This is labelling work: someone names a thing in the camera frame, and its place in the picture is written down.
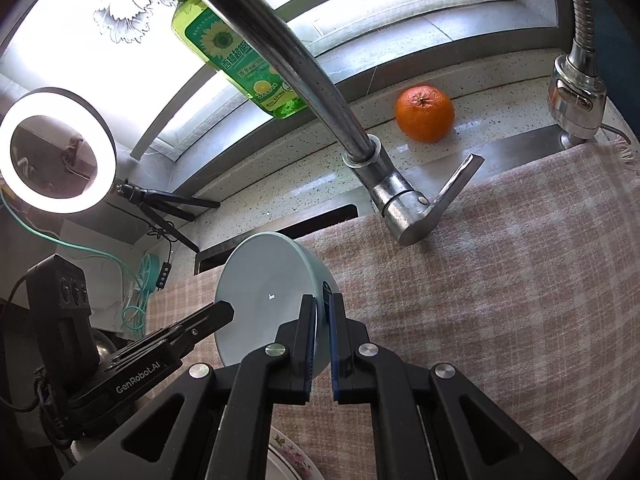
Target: tripod stand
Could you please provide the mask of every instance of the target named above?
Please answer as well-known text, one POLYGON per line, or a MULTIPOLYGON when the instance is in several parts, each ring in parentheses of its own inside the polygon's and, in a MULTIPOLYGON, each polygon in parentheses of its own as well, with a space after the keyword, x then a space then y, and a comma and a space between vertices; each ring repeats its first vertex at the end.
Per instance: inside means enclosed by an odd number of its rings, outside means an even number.
POLYGON ((220 207, 220 202, 216 202, 214 200, 180 196, 174 193, 158 191, 155 189, 142 189, 140 186, 131 184, 129 179, 126 179, 123 184, 116 186, 116 193, 129 200, 133 205, 137 205, 140 208, 140 211, 142 211, 152 222, 164 229, 167 234, 174 236, 179 242, 185 244, 194 253, 200 251, 198 246, 178 231, 178 229, 172 226, 167 220, 162 218, 155 210, 181 218, 187 222, 193 222, 196 218, 193 213, 189 213, 188 211, 175 207, 171 205, 171 203, 194 205, 198 207, 206 207, 208 209, 217 209, 220 207))

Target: window ledge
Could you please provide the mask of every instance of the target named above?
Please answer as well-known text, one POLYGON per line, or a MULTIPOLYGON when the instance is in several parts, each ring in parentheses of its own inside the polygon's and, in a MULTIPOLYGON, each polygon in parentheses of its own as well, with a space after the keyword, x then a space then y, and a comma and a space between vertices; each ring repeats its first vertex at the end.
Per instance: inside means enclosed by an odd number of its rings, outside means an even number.
MULTIPOLYGON (((322 54, 318 61, 352 102, 446 66, 521 50, 567 50, 570 44, 571 27, 565 23, 556 25, 517 1, 487 2, 396 23, 322 54)), ((274 120, 246 102, 178 159, 168 190, 192 195, 238 162, 314 119, 310 110, 304 110, 289 119, 274 120)))

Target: flexible hose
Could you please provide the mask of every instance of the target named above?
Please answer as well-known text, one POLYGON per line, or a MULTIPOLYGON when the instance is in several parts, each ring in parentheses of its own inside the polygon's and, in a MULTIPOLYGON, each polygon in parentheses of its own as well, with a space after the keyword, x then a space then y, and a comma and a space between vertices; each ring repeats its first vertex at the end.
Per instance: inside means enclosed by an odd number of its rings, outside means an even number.
POLYGON ((594 52, 593 5, 591 0, 574 0, 575 42, 586 50, 594 52))

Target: orange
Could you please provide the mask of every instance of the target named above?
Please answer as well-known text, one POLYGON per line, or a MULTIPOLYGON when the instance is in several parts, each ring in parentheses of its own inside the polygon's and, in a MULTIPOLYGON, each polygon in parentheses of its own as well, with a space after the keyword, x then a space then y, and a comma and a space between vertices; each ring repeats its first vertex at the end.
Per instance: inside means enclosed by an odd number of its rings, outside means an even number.
POLYGON ((437 142, 453 127, 456 112, 444 92, 433 86, 415 86, 396 101, 396 123, 409 137, 437 142))

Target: ring light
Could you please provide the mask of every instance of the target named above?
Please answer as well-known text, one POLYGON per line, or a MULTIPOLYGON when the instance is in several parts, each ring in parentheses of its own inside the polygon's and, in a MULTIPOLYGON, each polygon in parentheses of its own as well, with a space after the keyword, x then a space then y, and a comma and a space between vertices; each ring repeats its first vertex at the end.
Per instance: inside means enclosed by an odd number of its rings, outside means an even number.
POLYGON ((21 97, 0 123, 0 173, 11 190, 26 203, 52 213, 75 213, 100 202, 111 190, 116 175, 113 137, 100 114, 84 99, 60 88, 40 88, 21 97), (51 198, 27 186, 15 171, 11 139, 25 120, 46 116, 65 123, 82 135, 94 152, 95 177, 85 190, 71 198, 51 198))

